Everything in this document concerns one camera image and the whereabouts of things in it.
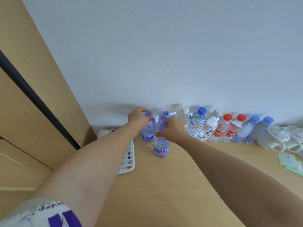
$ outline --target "purple label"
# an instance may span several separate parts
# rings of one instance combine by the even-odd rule
[[[142,134],[141,134],[141,137],[142,137],[143,140],[153,140],[153,139],[154,139],[154,135],[145,136],[145,135],[142,135]]]
[[[167,155],[169,153],[169,148],[165,149],[165,150],[158,150],[154,147],[154,151],[158,154],[158,155]]]

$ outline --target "wooden desk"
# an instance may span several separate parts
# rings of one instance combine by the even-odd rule
[[[303,178],[281,166],[275,152],[256,143],[208,144],[255,166],[303,198]],[[169,155],[160,159],[153,143],[137,136],[134,150],[135,168],[118,175],[96,226],[244,226],[182,148],[172,143]]]

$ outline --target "person's right hand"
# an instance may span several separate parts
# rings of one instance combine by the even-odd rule
[[[154,134],[156,137],[164,137],[168,141],[178,144],[183,137],[189,135],[181,119],[169,118],[165,120],[164,123],[167,124],[167,129],[161,132],[156,132]]]

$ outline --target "clear plastic bottle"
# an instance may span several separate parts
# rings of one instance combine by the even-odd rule
[[[145,116],[152,116],[152,112],[151,111],[146,111]],[[146,128],[144,128],[141,131],[141,137],[142,137],[143,141],[147,142],[147,143],[153,141],[155,132],[156,132],[156,120],[153,118],[147,124]]]
[[[189,107],[188,106],[182,106],[181,107],[181,113],[178,117],[176,117],[177,119],[181,119],[184,126],[185,126],[185,129],[187,129],[188,127],[188,124],[189,124],[189,115],[188,115],[188,112],[189,112]]]
[[[241,127],[241,129],[235,134],[235,136],[231,139],[233,143],[240,143],[245,139],[255,128],[256,124],[260,122],[259,116],[252,116],[249,120],[245,121]]]
[[[235,134],[237,134],[238,130],[241,129],[242,123],[246,120],[246,116],[243,114],[239,114],[236,119],[233,119],[229,123],[229,128],[227,132],[220,138],[220,142],[227,143],[231,140]]]
[[[218,127],[220,116],[223,114],[223,110],[220,108],[216,108],[211,116],[206,119],[205,125],[203,126],[200,134],[198,135],[198,139],[200,141],[206,141],[214,130]]]
[[[267,127],[274,122],[274,119],[266,116],[262,121],[260,121],[253,131],[243,140],[244,143],[250,144],[255,141],[260,135],[262,135],[266,130]]]
[[[156,125],[156,132],[160,131],[161,127],[160,125],[169,118],[169,111],[163,111],[161,117],[158,119],[157,121],[157,125]]]
[[[216,143],[222,137],[222,135],[228,130],[229,122],[232,119],[231,114],[225,114],[223,118],[220,119],[220,124],[214,133],[209,137],[208,141]]]
[[[190,123],[187,127],[187,132],[195,139],[198,137],[200,131],[202,130],[206,119],[205,119],[206,109],[204,107],[199,107],[196,113],[191,114]]]
[[[158,131],[164,131],[167,129],[167,125],[165,123],[160,124]],[[164,158],[169,154],[169,145],[170,141],[165,138],[154,138],[154,154],[159,158]]]

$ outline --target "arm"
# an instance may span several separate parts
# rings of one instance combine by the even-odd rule
[[[118,175],[131,140],[153,118],[144,107],[128,115],[128,123],[72,155],[31,195],[65,203],[82,226],[94,226],[108,191]]]
[[[303,201],[297,195],[244,161],[194,139],[181,120],[171,118],[165,123],[167,130],[155,136],[186,150],[245,226],[302,226]]]

